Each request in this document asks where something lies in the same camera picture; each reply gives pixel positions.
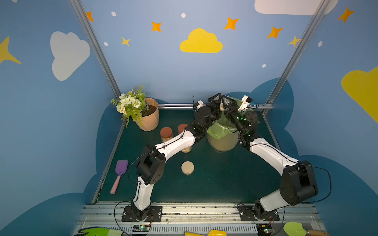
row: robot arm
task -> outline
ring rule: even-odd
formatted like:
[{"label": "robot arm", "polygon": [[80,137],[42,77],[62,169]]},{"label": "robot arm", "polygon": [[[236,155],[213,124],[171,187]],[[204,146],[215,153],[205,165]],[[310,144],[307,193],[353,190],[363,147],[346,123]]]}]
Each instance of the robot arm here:
[{"label": "robot arm", "polygon": [[155,146],[146,145],[136,168],[138,170],[138,186],[131,207],[138,220],[147,217],[151,205],[151,193],[154,184],[164,173],[165,162],[184,148],[199,142],[208,128],[220,118],[221,94],[210,97],[208,103],[199,101],[195,104],[195,119],[178,136]]},{"label": "robot arm", "polygon": [[318,194],[313,168],[309,162],[299,162],[271,146],[259,137],[255,129],[259,117],[255,111],[242,112],[248,108],[252,99],[244,96],[242,105],[225,95],[218,93],[204,104],[195,104],[194,121],[183,133],[173,139],[155,146],[147,145],[137,164],[138,186],[131,207],[139,220],[147,217],[151,205],[151,193],[154,184],[163,176],[165,162],[180,150],[199,142],[207,129],[221,116],[221,107],[225,116],[239,131],[240,144],[259,155],[281,176],[280,188],[255,201],[254,214],[258,220],[264,220],[280,207],[296,205]]},{"label": "robot arm", "polygon": [[296,205],[318,194],[315,174],[309,162],[299,162],[260,138],[255,132],[259,125],[258,114],[255,111],[240,113],[245,104],[239,107],[236,101],[226,96],[222,96],[222,103],[225,116],[239,131],[240,144],[259,155],[282,176],[278,190],[255,201],[254,215],[258,220],[268,218],[277,208]]}]

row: yellow star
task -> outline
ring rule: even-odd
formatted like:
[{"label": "yellow star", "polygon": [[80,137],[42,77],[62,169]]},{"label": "yellow star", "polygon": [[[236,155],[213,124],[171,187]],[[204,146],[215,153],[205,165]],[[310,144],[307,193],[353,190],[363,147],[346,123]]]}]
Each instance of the yellow star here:
[{"label": "yellow star", "polygon": [[127,44],[130,47],[130,45],[129,45],[130,39],[126,40],[123,37],[121,37],[121,38],[123,39],[123,42],[121,44]]},{"label": "yellow star", "polygon": [[343,20],[344,23],[347,21],[348,17],[352,15],[354,11],[350,11],[349,8],[347,8],[344,13],[338,18],[338,20]]},{"label": "yellow star", "polygon": [[160,25],[161,25],[161,23],[155,23],[155,22],[153,22],[152,23],[152,31],[159,31],[159,32],[161,32],[160,31]]},{"label": "yellow star", "polygon": [[290,43],[288,43],[288,45],[292,44],[295,47],[297,45],[297,42],[299,42],[300,40],[301,39],[297,39],[297,36],[294,36],[293,41],[291,41]]},{"label": "yellow star", "polygon": [[88,20],[94,22],[94,20],[93,20],[93,18],[92,18],[92,12],[91,12],[91,11],[90,11],[90,12],[86,12],[86,14],[87,14],[87,16],[88,16]]},{"label": "yellow star", "polygon": [[5,60],[21,64],[14,56],[8,52],[9,37],[6,37],[2,43],[0,43],[0,63]]},{"label": "yellow star", "polygon": [[275,37],[275,38],[277,38],[278,33],[279,33],[282,29],[283,29],[283,28],[276,29],[275,27],[273,27],[273,28],[272,28],[272,33],[270,33],[270,35],[268,36],[268,38],[270,38],[270,37]]},{"label": "yellow star", "polygon": [[233,30],[235,30],[235,24],[236,24],[236,22],[237,22],[238,20],[239,20],[239,19],[235,19],[235,20],[233,20],[233,19],[231,19],[231,18],[228,17],[228,23],[227,23],[225,29],[233,29]]}]

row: pink handle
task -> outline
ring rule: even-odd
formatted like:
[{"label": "pink handle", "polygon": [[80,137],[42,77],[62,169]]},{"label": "pink handle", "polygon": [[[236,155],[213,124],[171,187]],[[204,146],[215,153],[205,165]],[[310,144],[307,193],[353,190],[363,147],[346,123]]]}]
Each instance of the pink handle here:
[{"label": "pink handle", "polygon": [[116,193],[116,190],[117,190],[117,187],[118,187],[118,183],[119,183],[119,179],[121,178],[121,176],[118,176],[116,181],[114,182],[113,184],[113,188],[110,190],[110,194],[115,194]]}]

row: glass jar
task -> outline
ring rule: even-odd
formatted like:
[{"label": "glass jar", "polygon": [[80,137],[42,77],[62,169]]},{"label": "glass jar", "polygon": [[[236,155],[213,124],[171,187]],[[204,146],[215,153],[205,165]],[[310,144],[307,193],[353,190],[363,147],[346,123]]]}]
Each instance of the glass jar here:
[{"label": "glass jar", "polygon": [[164,127],[160,130],[161,141],[164,143],[173,137],[173,131],[170,127]]},{"label": "glass jar", "polygon": [[[187,126],[188,126],[187,124],[180,124],[180,125],[178,126],[178,128],[177,128],[178,134],[181,134],[182,132],[184,132],[185,127],[187,127]],[[182,151],[183,153],[188,153],[188,152],[190,152],[191,150],[192,150],[192,146],[187,147],[187,148],[184,148],[184,149],[182,149],[181,151]]]}]

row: round lid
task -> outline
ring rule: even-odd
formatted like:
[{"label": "round lid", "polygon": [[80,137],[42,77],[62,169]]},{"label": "round lid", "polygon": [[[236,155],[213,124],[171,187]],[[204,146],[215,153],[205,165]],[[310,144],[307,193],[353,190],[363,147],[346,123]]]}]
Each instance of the round lid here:
[{"label": "round lid", "polygon": [[181,165],[181,170],[183,171],[184,174],[191,174],[194,171],[194,165],[191,162],[184,162]]},{"label": "round lid", "polygon": [[181,134],[184,131],[185,127],[187,126],[188,126],[187,124],[180,124],[177,128],[178,133]]},{"label": "round lid", "polygon": [[173,131],[170,127],[164,127],[160,130],[160,136],[164,139],[172,137]]}]

